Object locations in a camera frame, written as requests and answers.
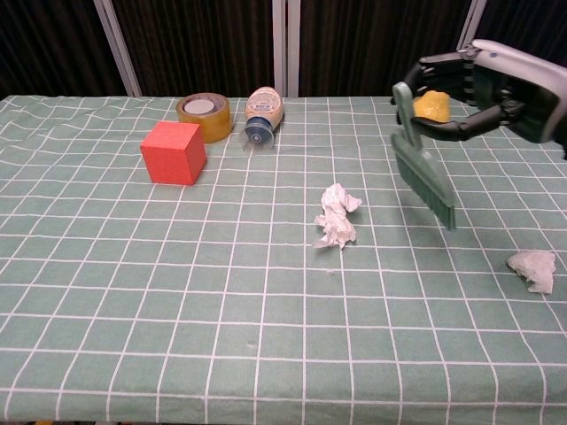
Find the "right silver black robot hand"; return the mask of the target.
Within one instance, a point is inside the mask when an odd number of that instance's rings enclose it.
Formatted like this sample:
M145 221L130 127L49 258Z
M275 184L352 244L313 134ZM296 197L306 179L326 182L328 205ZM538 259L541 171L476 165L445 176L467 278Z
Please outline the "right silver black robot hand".
M462 121L413 118L423 135L460 142L505 127L530 143L557 143L567 160L565 67L475 39L454 52L419 58L402 82L412 99L435 90L478 108Z

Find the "green hand brush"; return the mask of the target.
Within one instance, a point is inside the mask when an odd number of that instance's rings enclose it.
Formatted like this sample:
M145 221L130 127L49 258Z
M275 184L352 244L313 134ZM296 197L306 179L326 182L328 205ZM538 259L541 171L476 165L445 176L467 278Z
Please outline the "green hand brush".
M400 176L449 230L456 229L455 192L447 174L423 147L421 135L412 123L413 94L404 82L392 87L402 128L391 134L392 148Z

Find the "yellow pear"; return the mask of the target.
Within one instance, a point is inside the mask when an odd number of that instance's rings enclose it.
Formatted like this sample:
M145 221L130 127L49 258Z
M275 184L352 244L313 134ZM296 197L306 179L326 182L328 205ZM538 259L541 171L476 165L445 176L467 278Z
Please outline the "yellow pear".
M449 100L447 93L429 90L414 100L415 116L441 123L449 122Z

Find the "paper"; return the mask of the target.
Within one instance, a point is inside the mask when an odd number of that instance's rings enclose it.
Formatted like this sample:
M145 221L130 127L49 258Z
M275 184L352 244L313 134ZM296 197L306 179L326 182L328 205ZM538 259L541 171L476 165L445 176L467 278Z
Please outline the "paper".
M314 223L322 227L324 236L312 243L312 247L321 249L337 245L343 249L348 242L356 240L356 230L346 217L362 204L362 200L348 194L345 188L334 183L329 186L321 198L323 214L315 217Z
M554 286L555 254L550 251L520 251L507 261L508 266L531 285L531 293L551 294Z

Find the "beige squeeze sauce bottle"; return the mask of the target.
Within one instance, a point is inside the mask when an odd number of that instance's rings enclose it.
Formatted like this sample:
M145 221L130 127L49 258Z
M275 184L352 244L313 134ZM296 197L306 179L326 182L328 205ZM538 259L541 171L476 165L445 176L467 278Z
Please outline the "beige squeeze sauce bottle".
M283 115L283 100L274 88L256 89L245 104L245 127L240 133L243 149L271 148Z

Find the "yellow packing tape roll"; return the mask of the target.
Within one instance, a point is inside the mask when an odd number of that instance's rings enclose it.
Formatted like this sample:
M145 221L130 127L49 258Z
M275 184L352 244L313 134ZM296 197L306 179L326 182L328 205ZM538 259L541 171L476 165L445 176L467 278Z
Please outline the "yellow packing tape roll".
M231 133L229 100L223 95L191 94L177 102L176 113L180 122L199 124L205 143L219 142Z

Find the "orange cube block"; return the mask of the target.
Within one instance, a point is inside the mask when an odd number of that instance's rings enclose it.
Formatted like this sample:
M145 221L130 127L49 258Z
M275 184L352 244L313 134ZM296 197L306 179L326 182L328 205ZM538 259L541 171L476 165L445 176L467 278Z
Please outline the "orange cube block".
M193 185L206 163L198 124L159 121L140 144L153 183Z

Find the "green checked tablecloth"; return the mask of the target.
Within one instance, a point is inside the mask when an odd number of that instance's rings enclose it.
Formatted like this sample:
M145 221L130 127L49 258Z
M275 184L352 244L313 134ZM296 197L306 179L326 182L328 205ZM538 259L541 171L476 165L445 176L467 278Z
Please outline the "green checked tablecloth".
M567 162L498 129L429 142L448 231L381 97L292 98L189 187L139 150L171 97L0 100L0 421L567 425ZM334 183L356 240L317 249ZM551 294L507 264L555 254Z

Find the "dark partition panel white frame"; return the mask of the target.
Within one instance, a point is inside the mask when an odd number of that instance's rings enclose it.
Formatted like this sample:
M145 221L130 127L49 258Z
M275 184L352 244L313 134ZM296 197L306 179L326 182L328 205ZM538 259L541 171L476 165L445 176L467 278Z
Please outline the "dark partition panel white frame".
M388 95L420 57L477 32L487 0L272 0L276 89Z
M486 0L474 37L567 68L567 0Z
M0 0L0 100L126 94L93 0Z
M286 0L93 0L126 93L286 93Z

